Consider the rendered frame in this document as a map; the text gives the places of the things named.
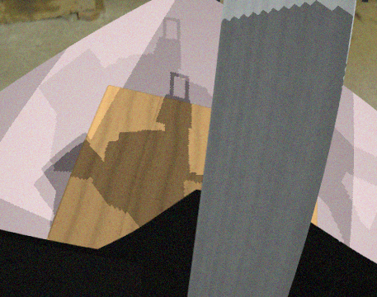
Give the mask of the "light wooden board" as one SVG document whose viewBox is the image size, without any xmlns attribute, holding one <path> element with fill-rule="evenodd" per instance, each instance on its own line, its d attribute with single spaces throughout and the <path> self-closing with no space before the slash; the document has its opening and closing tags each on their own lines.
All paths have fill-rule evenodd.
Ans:
<svg viewBox="0 0 377 297">
<path fill-rule="evenodd" d="M 99 250 L 201 191 L 210 115 L 106 86 L 47 240 Z"/>
</svg>

